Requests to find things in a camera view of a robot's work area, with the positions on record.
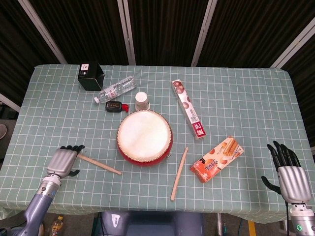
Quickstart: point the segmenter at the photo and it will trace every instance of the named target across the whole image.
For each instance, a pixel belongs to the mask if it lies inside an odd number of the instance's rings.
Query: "robotic hand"
[[[261,179],[267,188],[282,195],[286,206],[292,205],[290,217],[297,236],[315,236],[315,216],[306,203],[312,194],[304,169],[296,154],[285,145],[274,141],[277,151],[267,145],[278,173],[280,187],[272,185],[265,176]]]
[[[22,229],[5,229],[4,233],[0,230],[0,235],[2,233],[4,236],[38,236],[40,224],[61,186],[60,179],[67,176],[76,176],[80,172],[79,170],[73,172],[71,169],[75,158],[83,148],[85,148],[83,145],[62,146],[55,151],[47,167],[48,176],[43,179],[24,213],[27,221],[26,226]]]

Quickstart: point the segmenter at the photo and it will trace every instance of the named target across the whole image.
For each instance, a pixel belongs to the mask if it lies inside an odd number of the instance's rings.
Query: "drumhead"
[[[136,162],[151,162],[169,152],[172,131],[168,122],[153,111],[138,111],[127,116],[117,132],[117,144],[126,157]]]

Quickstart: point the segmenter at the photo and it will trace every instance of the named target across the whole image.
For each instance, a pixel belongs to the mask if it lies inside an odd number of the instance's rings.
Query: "green checkered tablecloth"
[[[135,94],[148,94],[151,109],[162,114],[174,134],[171,156],[153,167],[125,161],[116,148],[122,113],[105,112],[97,92],[77,81],[78,65],[40,65],[31,77],[14,134],[0,171],[0,218],[25,209],[46,175],[55,150],[84,144],[82,153],[117,170],[119,176],[77,159],[76,177],[62,180],[49,211],[87,214],[107,209],[226,212],[259,223],[281,220],[281,196],[267,190],[260,177],[278,184],[267,143],[277,140],[300,158],[315,192],[315,166],[291,79],[279,69],[162,66],[102,66],[104,87],[134,76],[138,87],[118,98],[134,111]],[[195,141],[170,81],[181,79],[207,137]],[[245,152],[202,184],[191,164],[232,135]],[[177,190],[175,174],[189,147]]]

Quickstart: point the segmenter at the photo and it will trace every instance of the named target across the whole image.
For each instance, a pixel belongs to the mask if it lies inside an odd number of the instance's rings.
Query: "black box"
[[[86,91],[103,89],[104,72],[97,61],[82,63],[79,67],[78,81]]]

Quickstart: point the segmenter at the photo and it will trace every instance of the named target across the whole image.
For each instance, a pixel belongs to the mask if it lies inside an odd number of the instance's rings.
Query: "water bottle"
[[[109,100],[112,100],[115,97],[118,97],[123,93],[134,89],[135,87],[137,87],[137,84],[134,82],[134,78],[129,76],[118,83],[103,89],[101,92],[99,92],[99,95],[94,98],[94,100],[97,104],[100,102],[108,102]]]
[[[55,220],[50,228],[49,236],[60,236],[61,228],[63,226],[63,216],[58,216],[58,220]]]

